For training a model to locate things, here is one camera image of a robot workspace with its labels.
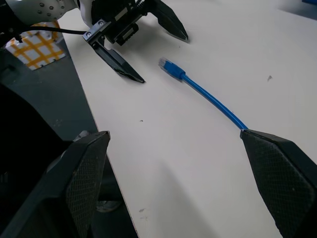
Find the yellow checkered box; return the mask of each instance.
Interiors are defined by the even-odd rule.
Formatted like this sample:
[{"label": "yellow checkered box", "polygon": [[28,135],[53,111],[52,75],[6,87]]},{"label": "yellow checkered box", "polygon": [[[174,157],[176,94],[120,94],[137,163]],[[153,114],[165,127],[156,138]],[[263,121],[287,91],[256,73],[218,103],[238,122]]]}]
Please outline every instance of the yellow checkered box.
[{"label": "yellow checkered box", "polygon": [[64,52],[57,46],[53,35],[48,31],[39,31],[33,36],[9,41],[6,49],[26,64],[31,70],[47,65],[65,57]]},{"label": "yellow checkered box", "polygon": [[[43,26],[60,28],[57,21],[42,22],[42,23],[43,23]],[[50,33],[52,34],[52,38],[54,39],[56,43],[59,43],[63,39],[63,35],[60,32],[51,31]]]}]

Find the black wire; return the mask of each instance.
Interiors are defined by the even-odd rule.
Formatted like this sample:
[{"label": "black wire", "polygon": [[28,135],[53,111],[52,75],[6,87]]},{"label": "black wire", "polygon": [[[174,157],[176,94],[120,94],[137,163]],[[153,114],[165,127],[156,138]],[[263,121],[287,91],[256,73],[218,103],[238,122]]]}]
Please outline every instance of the black wire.
[{"label": "black wire", "polygon": [[84,35],[86,31],[74,31],[74,30],[67,30],[67,29],[60,29],[55,27],[48,27],[48,26],[29,26],[25,29],[25,31],[56,31],[68,34],[75,34],[75,35]]}]

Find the dark gray surface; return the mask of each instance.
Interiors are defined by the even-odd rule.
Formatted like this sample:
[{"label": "dark gray surface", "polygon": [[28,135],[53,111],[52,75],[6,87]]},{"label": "dark gray surface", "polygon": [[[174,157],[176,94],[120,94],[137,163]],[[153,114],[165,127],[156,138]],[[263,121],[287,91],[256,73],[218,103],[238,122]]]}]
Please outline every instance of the dark gray surface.
[{"label": "dark gray surface", "polygon": [[[67,50],[62,41],[59,44]],[[15,67],[0,73],[1,83],[28,101],[63,140],[73,140],[81,131],[97,132],[75,66],[67,56],[31,71],[8,51],[0,62]]]},{"label": "dark gray surface", "polygon": [[[28,101],[63,140],[73,140],[97,127],[65,42],[60,46],[66,57],[34,71],[0,50],[0,82]],[[96,212],[92,226],[94,238],[137,238],[124,203],[111,213]]]},{"label": "dark gray surface", "polygon": [[295,15],[317,20],[317,5],[308,4],[302,2],[302,0],[284,0],[279,9]]}]

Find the white table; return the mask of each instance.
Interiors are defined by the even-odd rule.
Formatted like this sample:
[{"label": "white table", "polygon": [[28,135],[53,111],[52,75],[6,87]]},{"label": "white table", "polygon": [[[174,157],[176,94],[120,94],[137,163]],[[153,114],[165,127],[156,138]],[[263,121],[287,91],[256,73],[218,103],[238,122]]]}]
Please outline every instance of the white table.
[{"label": "white table", "polygon": [[[238,128],[158,60],[183,67],[250,129],[293,140],[317,162],[317,22],[274,0],[166,3],[190,44],[149,15],[113,46],[145,84],[121,78],[81,36],[64,34],[96,124],[111,133],[109,158],[138,235],[280,238]],[[77,10],[59,23],[87,29]]]}]

